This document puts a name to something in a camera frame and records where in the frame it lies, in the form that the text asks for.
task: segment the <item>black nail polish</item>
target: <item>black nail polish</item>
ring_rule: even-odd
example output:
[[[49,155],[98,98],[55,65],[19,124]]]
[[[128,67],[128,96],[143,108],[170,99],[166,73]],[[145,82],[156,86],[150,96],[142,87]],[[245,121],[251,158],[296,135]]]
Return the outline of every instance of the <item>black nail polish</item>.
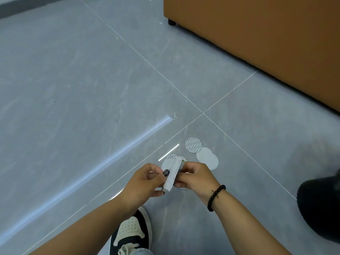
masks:
[[[170,173],[170,171],[167,169],[167,170],[165,170],[165,171],[163,172],[163,175],[164,175],[165,177],[168,177],[169,173]]]

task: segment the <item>hand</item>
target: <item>hand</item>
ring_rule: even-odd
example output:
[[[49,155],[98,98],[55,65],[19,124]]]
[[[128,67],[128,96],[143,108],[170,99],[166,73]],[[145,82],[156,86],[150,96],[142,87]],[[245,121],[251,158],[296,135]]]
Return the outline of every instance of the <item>hand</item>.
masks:
[[[134,173],[118,197],[128,206],[128,210],[134,213],[150,197],[164,195],[164,191],[155,188],[163,187],[165,180],[166,177],[159,166],[145,164]]]
[[[207,205],[211,195],[220,187],[220,184],[206,164],[186,162],[182,170],[178,172],[174,186],[192,189]]]

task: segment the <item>person's right hand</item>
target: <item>person's right hand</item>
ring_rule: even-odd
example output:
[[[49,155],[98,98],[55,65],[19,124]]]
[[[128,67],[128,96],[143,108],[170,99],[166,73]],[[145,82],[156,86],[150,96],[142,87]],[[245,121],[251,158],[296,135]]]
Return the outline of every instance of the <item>person's right hand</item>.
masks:
[[[176,176],[174,186],[192,189],[205,205],[215,190],[220,187],[206,164],[186,162]]]

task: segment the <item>black and white sneaker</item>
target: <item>black and white sneaker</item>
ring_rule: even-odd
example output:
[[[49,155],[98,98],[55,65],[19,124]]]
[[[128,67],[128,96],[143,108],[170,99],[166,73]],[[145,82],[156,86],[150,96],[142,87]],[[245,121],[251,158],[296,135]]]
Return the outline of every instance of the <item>black and white sneaker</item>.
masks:
[[[110,255],[130,254],[136,249],[150,249],[152,231],[150,218],[143,207],[123,221],[110,240]]]

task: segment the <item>light blue jeans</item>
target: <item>light blue jeans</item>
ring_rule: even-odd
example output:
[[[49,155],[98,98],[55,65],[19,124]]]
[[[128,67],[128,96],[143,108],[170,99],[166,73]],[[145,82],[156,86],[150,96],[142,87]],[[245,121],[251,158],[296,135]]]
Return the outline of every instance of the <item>light blue jeans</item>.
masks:
[[[151,250],[139,248],[131,253],[131,255],[154,255]]]

